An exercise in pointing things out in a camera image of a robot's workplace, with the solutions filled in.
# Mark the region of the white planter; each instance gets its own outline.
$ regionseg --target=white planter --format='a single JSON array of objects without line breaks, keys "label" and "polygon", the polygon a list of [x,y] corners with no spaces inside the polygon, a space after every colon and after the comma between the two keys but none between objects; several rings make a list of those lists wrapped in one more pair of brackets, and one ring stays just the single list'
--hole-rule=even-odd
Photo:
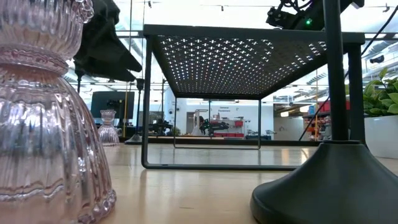
[{"label": "white planter", "polygon": [[398,115],[365,118],[365,135],[374,156],[398,159]]}]

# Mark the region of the green light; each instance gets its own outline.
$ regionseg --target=green light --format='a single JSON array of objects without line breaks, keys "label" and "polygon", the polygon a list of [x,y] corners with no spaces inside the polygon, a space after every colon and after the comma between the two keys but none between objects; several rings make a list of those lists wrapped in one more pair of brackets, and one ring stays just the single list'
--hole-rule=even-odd
[{"label": "green light", "polygon": [[309,26],[312,24],[312,19],[307,19],[307,21],[305,21],[305,25]]}]

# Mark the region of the ribbed glass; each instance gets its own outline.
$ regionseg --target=ribbed glass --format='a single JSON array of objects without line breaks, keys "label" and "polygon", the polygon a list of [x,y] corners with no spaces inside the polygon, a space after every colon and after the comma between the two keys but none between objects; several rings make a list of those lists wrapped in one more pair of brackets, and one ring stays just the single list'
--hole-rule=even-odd
[{"label": "ribbed glass", "polygon": [[99,127],[99,138],[103,146],[116,146],[119,144],[119,136],[113,126],[115,110],[101,110],[103,125]]},{"label": "ribbed glass", "polygon": [[91,0],[0,0],[0,223],[96,223],[116,194],[93,118],[62,78]]}]

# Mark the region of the potted plant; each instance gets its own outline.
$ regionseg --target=potted plant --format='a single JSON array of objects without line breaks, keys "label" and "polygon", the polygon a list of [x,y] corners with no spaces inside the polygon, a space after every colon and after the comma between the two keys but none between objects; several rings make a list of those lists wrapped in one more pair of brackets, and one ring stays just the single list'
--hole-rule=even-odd
[{"label": "potted plant", "polygon": [[370,81],[363,94],[366,144],[374,156],[398,159],[398,78],[384,68]]},{"label": "potted plant", "polygon": [[172,129],[167,133],[168,136],[173,136],[175,133],[176,136],[180,136],[181,130],[176,127],[172,127]]}]

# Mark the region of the computer monitor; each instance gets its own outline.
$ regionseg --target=computer monitor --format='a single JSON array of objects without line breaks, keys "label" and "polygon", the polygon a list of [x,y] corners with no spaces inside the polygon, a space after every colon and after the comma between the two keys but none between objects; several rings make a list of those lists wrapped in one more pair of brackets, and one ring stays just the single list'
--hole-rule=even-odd
[{"label": "computer monitor", "polygon": [[[91,102],[91,114],[94,118],[101,117],[101,110],[114,109],[115,119],[124,119],[124,102],[126,92],[121,91],[96,91]],[[127,119],[132,119],[134,112],[134,92],[127,93]]]}]

